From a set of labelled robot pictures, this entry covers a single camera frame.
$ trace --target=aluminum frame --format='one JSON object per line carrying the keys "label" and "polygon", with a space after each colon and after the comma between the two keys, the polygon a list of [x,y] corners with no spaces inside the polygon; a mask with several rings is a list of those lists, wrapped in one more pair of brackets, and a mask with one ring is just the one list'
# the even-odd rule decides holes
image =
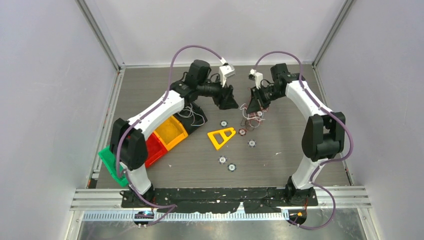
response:
{"label": "aluminum frame", "polygon": [[312,66],[316,67],[320,63],[321,58],[323,57],[324,53],[326,52],[327,48],[329,47],[331,41],[333,40],[333,37],[336,35],[338,30],[340,29],[341,25],[343,24],[343,21],[345,20],[346,16],[349,13],[349,10],[351,9],[352,5],[355,3],[356,0],[345,0],[343,6],[341,7],[340,12],[338,13],[337,17],[335,18],[335,21],[333,25],[330,28],[330,31],[327,34],[327,37],[325,37],[324,42],[322,43],[321,47],[319,48],[318,54],[316,55],[315,59],[312,62]]}
{"label": "aluminum frame", "polygon": [[116,79],[113,83],[113,88],[109,97],[109,104],[107,107],[106,116],[104,117],[104,122],[102,126],[102,130],[100,133],[99,141],[97,144],[97,148],[94,153],[93,165],[91,170],[91,175],[89,179],[98,179],[100,168],[102,167],[102,161],[100,160],[99,155],[97,154],[102,149],[104,149],[108,145],[108,137],[111,132],[111,126],[113,123],[113,118],[115,114],[115,108],[117,106],[119,93],[121,91],[122,80],[124,79],[125,68],[119,71]]}
{"label": "aluminum frame", "polygon": [[[325,187],[334,196],[337,209],[357,209],[361,219],[365,234],[370,240],[378,240],[376,228],[370,211],[372,211],[371,202],[368,198],[364,186],[328,186]],[[66,240],[76,240],[83,221],[99,221],[93,214],[102,221],[125,221],[123,215],[127,215],[127,221],[133,221],[131,216],[134,211],[151,211],[152,208],[121,208],[121,191],[125,189],[77,189],[71,203],[70,212],[73,212],[70,220]],[[318,206],[309,206],[308,209],[331,209],[333,207],[330,196],[322,189],[315,187]],[[217,214],[197,214],[193,219],[186,213],[170,213],[165,220],[167,222],[180,221],[222,221],[233,219],[236,221],[249,220],[283,220],[287,210],[303,209],[301,206],[280,207],[282,213],[278,214],[244,214],[243,203],[240,203],[238,210],[225,216]]]}
{"label": "aluminum frame", "polygon": [[101,47],[103,48],[104,52],[106,53],[107,57],[109,58],[110,62],[112,63],[113,67],[119,71],[121,70],[121,64],[118,62],[116,56],[114,55],[108,41],[105,38],[105,35],[103,34],[101,28],[99,27],[96,19],[94,18],[92,11],[90,10],[86,0],[75,0],[76,4],[78,4],[79,9],[81,10],[82,14],[84,15],[85,19],[88,22],[88,25],[90,25],[91,29],[93,30],[94,35],[96,36],[97,40],[99,41]]}
{"label": "aluminum frame", "polygon": [[[335,198],[336,208],[369,209],[372,208],[364,186],[328,186]],[[328,209],[333,204],[330,196],[319,187],[315,187],[318,206],[308,206],[308,209]],[[70,211],[108,211],[108,210],[150,210],[145,208],[121,208],[121,191],[125,189],[77,189],[70,206]],[[296,210],[301,206],[286,206],[281,209]]]}

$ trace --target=gray table surface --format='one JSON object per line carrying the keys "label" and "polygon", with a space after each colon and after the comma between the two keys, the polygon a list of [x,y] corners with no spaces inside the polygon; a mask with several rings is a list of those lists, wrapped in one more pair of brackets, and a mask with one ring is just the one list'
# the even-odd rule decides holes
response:
{"label": "gray table surface", "polygon": [[[257,70],[263,73],[265,79],[271,80],[270,67],[263,65]],[[305,65],[304,68],[309,87],[321,99],[312,67]],[[239,106],[248,101],[248,88],[254,86],[254,82],[247,78],[250,69],[251,66],[235,66],[236,76],[227,82],[234,86],[234,98]],[[292,73],[299,72],[297,65],[290,65],[288,69]],[[172,80],[180,79],[187,70],[188,67],[174,68]],[[212,73],[216,72],[217,68],[213,67]],[[167,87],[168,74],[169,68],[126,69],[114,120],[133,117],[160,98]],[[238,130],[241,128],[242,111],[219,110],[210,97],[201,96],[196,103],[203,109],[208,121],[147,169],[156,188],[282,187],[286,184],[301,162],[301,140],[306,125],[301,112],[290,99],[284,97],[272,102],[258,128],[249,131],[246,136],[235,135],[219,151],[215,150],[207,133],[222,129],[222,120]],[[250,139],[256,141],[256,147],[248,146]],[[219,164],[220,156],[226,156],[229,163],[235,164],[236,171],[230,172],[227,164]],[[341,162],[326,165],[316,182],[324,186],[349,184]],[[121,187],[103,166],[96,188]]]}

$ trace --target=yellow triangle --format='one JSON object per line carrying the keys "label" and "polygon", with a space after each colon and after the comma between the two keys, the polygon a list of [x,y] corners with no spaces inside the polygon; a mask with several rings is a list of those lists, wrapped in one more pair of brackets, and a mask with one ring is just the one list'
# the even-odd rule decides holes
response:
{"label": "yellow triangle", "polygon": [[[225,134],[226,132],[231,132],[230,136],[227,136]],[[221,138],[223,139],[221,144],[217,142],[217,139],[215,138],[215,134],[221,135]],[[234,135],[236,135],[236,130],[234,129],[234,127],[229,127],[229,128],[225,128],[225,129],[221,129],[217,131],[211,131],[207,133],[207,136],[209,137],[210,141],[212,142],[216,150],[219,150],[220,148],[222,148],[222,146],[224,146],[224,144],[226,144],[228,140],[230,140]]]}

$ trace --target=yellow bin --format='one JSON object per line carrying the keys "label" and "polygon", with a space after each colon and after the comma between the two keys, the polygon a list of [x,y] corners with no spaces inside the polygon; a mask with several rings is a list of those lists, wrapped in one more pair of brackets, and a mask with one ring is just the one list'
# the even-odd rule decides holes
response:
{"label": "yellow bin", "polygon": [[154,133],[168,151],[189,136],[181,122],[174,116],[164,121]]}

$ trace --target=metal floor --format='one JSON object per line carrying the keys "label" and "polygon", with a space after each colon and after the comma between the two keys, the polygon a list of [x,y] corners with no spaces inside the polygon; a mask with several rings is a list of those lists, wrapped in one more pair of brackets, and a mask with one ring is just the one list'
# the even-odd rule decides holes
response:
{"label": "metal floor", "polygon": [[[271,66],[259,66],[257,70],[271,80]],[[250,97],[248,88],[254,82],[247,76],[251,66],[235,66],[236,76],[227,84],[234,86],[234,98],[239,106]],[[298,73],[297,65],[290,65],[292,73]],[[179,80],[188,67],[173,69],[173,81]],[[127,68],[125,70],[113,119],[128,119],[139,114],[161,97],[167,87],[169,68]],[[304,77],[312,91],[321,99],[317,81],[311,65],[304,66]],[[306,122],[294,103],[288,98],[272,102],[265,120],[246,136],[236,134],[216,151],[207,133],[222,129],[220,122],[228,121],[228,127],[236,131],[241,128],[242,111],[239,109],[219,110],[212,98],[200,96],[196,103],[203,109],[208,121],[167,155],[147,169],[147,174],[157,188],[200,188],[200,187],[282,187],[301,162],[303,152],[301,139]],[[250,148],[248,140],[256,141]],[[229,163],[236,165],[230,172],[226,165],[218,162],[226,156]],[[316,180],[323,186],[349,185],[341,162],[328,164]],[[121,188],[102,167],[98,189]]]}
{"label": "metal floor", "polygon": [[[308,209],[306,226],[320,226],[331,209]],[[331,223],[321,229],[299,229],[286,221],[200,221],[162,222],[137,228],[131,221],[84,221],[79,240],[366,240],[356,209],[337,209]]]}

